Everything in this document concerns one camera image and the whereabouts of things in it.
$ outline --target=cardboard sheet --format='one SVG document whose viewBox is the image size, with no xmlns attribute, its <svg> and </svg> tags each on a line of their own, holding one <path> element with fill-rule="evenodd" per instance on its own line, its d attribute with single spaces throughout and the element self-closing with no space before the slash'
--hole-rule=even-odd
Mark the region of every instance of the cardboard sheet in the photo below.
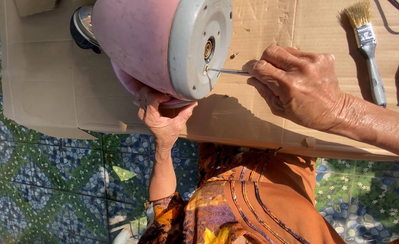
<svg viewBox="0 0 399 244">
<path fill-rule="evenodd" d="M 62 0 L 54 10 L 20 17 L 32 1 L 0 0 L 4 114 L 50 136 L 93 139 L 85 131 L 149 133 L 137 118 L 132 96 L 115 77 L 105 54 L 73 42 L 74 10 L 94 0 Z M 328 0 L 233 0 L 234 34 L 225 68 L 259 59 L 271 43 L 331 53 L 343 91 L 370 100 L 366 64 L 351 29 L 336 15 L 352 2 Z M 388 109 L 399 112 L 399 11 L 373 1 L 376 59 Z M 316 138 L 308 147 L 305 138 Z M 199 101 L 181 137 L 327 158 L 393 160 L 392 153 L 340 136 L 313 131 L 274 116 L 246 78 L 222 74 Z"/>
</svg>

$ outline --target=paintbrush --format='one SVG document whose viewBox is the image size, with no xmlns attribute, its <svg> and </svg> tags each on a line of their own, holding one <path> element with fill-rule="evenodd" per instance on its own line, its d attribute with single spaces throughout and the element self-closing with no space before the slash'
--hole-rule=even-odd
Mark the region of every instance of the paintbrush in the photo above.
<svg viewBox="0 0 399 244">
<path fill-rule="evenodd" d="M 373 25 L 371 22 L 371 7 L 368 0 L 355 3 L 354 5 L 343 10 L 343 13 L 349 18 L 358 44 L 359 51 L 363 54 L 368 65 L 368 75 L 371 81 L 371 93 L 374 103 L 387 107 L 387 99 L 385 88 L 383 87 L 382 78 L 374 59 L 374 50 L 376 49 L 376 36 L 374 35 Z"/>
</svg>

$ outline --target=yellow leaf print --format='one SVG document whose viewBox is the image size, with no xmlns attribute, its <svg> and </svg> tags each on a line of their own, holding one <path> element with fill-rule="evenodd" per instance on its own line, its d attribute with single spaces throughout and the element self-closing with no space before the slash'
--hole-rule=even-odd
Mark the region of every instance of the yellow leaf print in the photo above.
<svg viewBox="0 0 399 244">
<path fill-rule="evenodd" d="M 224 227 L 219 230 L 218 236 L 215 236 L 215 233 L 206 228 L 206 231 L 203 234 L 204 244 L 229 244 L 229 228 Z"/>
</svg>

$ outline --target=gray plastic base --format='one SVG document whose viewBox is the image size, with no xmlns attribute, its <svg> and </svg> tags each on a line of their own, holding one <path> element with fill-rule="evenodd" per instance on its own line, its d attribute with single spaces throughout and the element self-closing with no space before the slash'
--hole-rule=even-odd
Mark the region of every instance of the gray plastic base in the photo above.
<svg viewBox="0 0 399 244">
<path fill-rule="evenodd" d="M 216 84 L 218 72 L 204 75 L 204 66 L 223 68 L 231 44 L 231 0 L 180 0 L 168 45 L 169 74 L 176 94 L 188 101 L 205 97 Z M 214 47 L 208 59 L 208 40 Z"/>
</svg>

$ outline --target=pink appliance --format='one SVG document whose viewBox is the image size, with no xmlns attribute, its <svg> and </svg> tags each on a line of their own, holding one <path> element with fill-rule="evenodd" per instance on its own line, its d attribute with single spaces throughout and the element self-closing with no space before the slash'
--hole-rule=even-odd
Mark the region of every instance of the pink appliance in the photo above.
<svg viewBox="0 0 399 244">
<path fill-rule="evenodd" d="M 173 98 L 166 108 L 205 97 L 231 44 L 231 0 L 98 0 L 76 10 L 71 31 L 82 48 L 101 48 L 124 87 L 143 85 Z"/>
</svg>

